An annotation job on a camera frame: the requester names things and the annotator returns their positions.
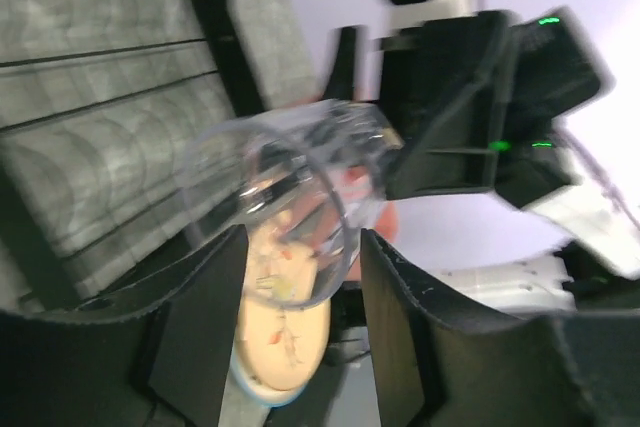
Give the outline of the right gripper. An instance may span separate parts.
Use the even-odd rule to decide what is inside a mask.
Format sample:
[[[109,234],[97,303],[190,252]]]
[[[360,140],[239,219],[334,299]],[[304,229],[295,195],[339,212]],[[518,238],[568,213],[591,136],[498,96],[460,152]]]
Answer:
[[[388,198],[493,191],[523,207],[571,184],[553,123],[610,76],[570,8],[432,20],[381,49],[378,104],[404,142]]]

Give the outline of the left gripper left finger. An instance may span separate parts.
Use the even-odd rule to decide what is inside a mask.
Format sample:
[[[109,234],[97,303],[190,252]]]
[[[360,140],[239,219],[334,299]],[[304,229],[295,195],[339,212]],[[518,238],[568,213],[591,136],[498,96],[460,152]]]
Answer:
[[[5,426],[214,426],[246,230],[67,312],[1,316]]]

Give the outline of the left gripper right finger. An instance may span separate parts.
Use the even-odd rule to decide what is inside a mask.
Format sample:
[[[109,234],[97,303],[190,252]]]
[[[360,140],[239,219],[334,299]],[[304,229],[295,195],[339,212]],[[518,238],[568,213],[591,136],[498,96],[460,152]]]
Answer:
[[[361,234],[364,310],[384,426],[635,426],[639,316],[519,319]]]

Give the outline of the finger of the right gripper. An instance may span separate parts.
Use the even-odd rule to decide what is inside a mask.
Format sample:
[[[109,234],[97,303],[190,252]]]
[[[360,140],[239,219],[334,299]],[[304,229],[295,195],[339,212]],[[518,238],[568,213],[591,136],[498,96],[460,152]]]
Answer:
[[[362,30],[359,25],[338,30],[333,64],[324,88],[325,99],[356,99],[358,42]]]

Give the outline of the clear glass cup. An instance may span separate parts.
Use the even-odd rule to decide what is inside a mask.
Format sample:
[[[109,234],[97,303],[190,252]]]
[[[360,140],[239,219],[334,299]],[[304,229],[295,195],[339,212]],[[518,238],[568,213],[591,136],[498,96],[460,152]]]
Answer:
[[[279,212],[291,212],[281,238],[308,245],[318,272],[309,300],[266,302],[277,307],[305,309],[324,302],[350,268],[353,245],[347,239],[336,242],[335,252],[315,241],[325,217],[329,227],[340,223],[348,228],[343,203],[305,139],[320,121],[321,102],[213,126],[187,148],[178,177],[194,246],[235,225],[244,226],[249,237]]]

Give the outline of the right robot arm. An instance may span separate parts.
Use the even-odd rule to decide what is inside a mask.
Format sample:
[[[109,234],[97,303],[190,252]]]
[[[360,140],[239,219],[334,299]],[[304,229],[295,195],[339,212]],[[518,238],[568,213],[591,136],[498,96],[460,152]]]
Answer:
[[[567,241],[521,261],[434,277],[512,314],[569,311],[639,283],[639,220],[566,128],[610,77],[566,7],[517,23],[507,11],[432,20],[380,42],[377,105],[403,149],[383,159],[392,201],[492,194]]]

